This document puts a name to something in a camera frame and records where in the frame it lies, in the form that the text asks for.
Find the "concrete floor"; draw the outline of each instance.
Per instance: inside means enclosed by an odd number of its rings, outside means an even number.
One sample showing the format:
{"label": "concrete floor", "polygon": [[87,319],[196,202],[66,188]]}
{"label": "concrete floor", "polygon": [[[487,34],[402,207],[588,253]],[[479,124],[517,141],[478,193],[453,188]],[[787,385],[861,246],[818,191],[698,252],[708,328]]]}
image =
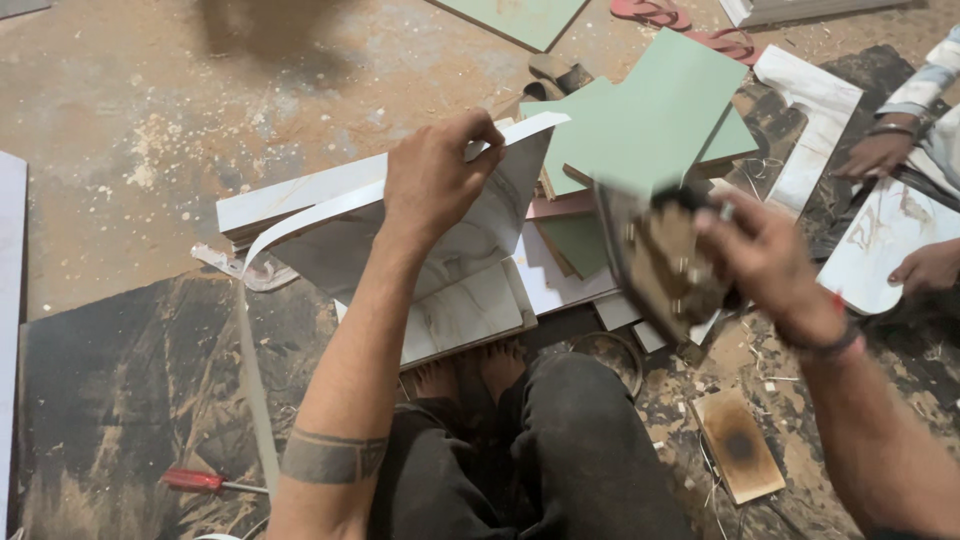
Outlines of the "concrete floor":
{"label": "concrete floor", "polygon": [[[716,0],[682,4],[729,26]],[[919,65],[957,21],[929,0],[754,35],[814,63],[890,43]],[[619,81],[653,35],[595,0],[554,52]],[[0,21],[0,149],[30,164],[28,319],[198,267],[195,242],[227,248],[217,200],[494,108],[528,56],[423,0],[67,0]]]}

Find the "pink laminate board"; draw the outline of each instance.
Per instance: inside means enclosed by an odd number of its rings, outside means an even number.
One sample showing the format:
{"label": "pink laminate board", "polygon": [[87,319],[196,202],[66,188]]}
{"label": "pink laminate board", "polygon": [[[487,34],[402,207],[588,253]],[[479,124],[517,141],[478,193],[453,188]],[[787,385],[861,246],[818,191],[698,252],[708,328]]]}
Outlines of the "pink laminate board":
{"label": "pink laminate board", "polygon": [[527,221],[554,215],[588,213],[595,210],[596,205],[593,201],[592,189],[575,191],[552,203],[545,198],[534,197],[530,201],[530,208],[527,209]]}

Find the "black wristband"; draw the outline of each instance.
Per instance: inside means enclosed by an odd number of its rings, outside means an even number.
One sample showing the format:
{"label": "black wristband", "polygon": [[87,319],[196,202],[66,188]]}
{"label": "black wristband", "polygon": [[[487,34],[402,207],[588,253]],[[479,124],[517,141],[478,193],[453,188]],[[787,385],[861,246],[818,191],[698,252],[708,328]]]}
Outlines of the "black wristband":
{"label": "black wristband", "polygon": [[800,349],[809,353],[813,353],[816,356],[833,356],[842,353],[845,349],[850,347],[858,337],[863,335],[863,332],[860,331],[860,328],[857,325],[851,324],[850,319],[847,319],[847,329],[844,331],[843,335],[829,345],[814,345],[809,342],[804,342],[802,340],[790,337],[788,333],[784,332],[777,325],[774,325],[774,330],[777,332],[777,337],[783,343],[794,349]]}

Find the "red screwdriver handle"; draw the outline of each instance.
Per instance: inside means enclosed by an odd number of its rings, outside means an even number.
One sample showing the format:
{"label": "red screwdriver handle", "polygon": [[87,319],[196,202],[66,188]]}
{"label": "red screwdriver handle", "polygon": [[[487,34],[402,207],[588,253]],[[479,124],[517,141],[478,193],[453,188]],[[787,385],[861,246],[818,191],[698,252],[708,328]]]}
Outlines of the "red screwdriver handle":
{"label": "red screwdriver handle", "polygon": [[169,469],[161,481],[170,484],[170,487],[176,487],[184,491],[220,491],[226,478],[210,473],[200,471],[190,471],[187,469]]}

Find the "red flip flop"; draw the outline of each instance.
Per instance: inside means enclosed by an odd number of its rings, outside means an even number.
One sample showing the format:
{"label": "red flip flop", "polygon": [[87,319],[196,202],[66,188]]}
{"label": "red flip flop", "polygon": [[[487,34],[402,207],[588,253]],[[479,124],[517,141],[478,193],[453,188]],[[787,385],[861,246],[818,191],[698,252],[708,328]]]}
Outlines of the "red flip flop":
{"label": "red flip flop", "polygon": [[[734,32],[743,36],[742,42],[723,38],[723,36],[726,36],[727,34],[733,34]],[[714,51],[723,53],[728,57],[751,67],[754,66],[756,61],[759,60],[760,55],[763,53],[762,49],[757,49],[757,47],[754,47],[754,39],[739,28],[728,28],[726,30],[718,30],[712,33],[691,31],[685,32],[684,36],[687,36],[698,43],[703,43]]]}
{"label": "red flip flop", "polygon": [[613,16],[645,22],[657,27],[683,32],[690,28],[690,17],[673,0],[661,0],[664,4],[654,4],[650,0],[611,0],[610,12]]}

